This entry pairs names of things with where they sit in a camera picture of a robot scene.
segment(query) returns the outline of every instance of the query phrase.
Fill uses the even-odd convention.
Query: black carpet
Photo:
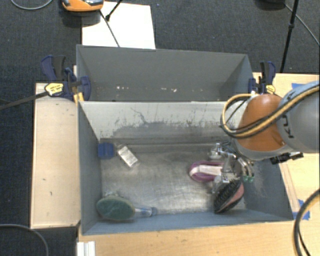
[[[47,0],[15,0],[39,5]],[[280,70],[291,12],[271,10],[257,0],[125,0],[151,5],[155,45],[180,49],[248,54],[252,70],[272,61]],[[293,6],[293,0],[286,4]],[[47,55],[67,56],[76,63],[81,20],[54,0],[37,11],[0,1],[0,99],[15,101],[34,94],[46,78],[40,61]],[[300,0],[297,14],[319,40],[319,0]],[[319,46],[296,19],[284,72],[319,74]],[[28,226],[33,150],[33,103],[0,111],[0,224]],[[50,255],[74,255],[76,229],[40,230]],[[0,228],[0,255],[45,255],[42,242],[27,231]]]

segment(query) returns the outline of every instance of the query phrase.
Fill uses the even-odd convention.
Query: small container
[[[132,151],[123,144],[116,145],[117,155],[126,163],[130,168],[139,164],[138,158],[132,153]]]

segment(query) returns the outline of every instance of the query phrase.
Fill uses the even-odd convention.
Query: pink object
[[[222,165],[222,162],[197,161],[190,166],[189,175],[197,182],[212,182],[221,174]]]

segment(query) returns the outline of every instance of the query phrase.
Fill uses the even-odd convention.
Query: black brush
[[[236,206],[244,196],[244,192],[245,189],[241,180],[231,180],[228,184],[218,190],[213,202],[214,213],[224,213]]]

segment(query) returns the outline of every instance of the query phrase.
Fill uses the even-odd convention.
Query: gray bin
[[[213,214],[212,184],[188,168],[217,141],[224,101],[245,93],[252,71],[244,54],[77,46],[77,74],[88,75],[89,101],[78,108],[81,230],[84,235],[190,229],[292,220],[278,165],[257,162],[242,201]],[[126,144],[140,165],[98,158],[98,143]],[[158,215],[116,223],[96,203],[117,192]]]

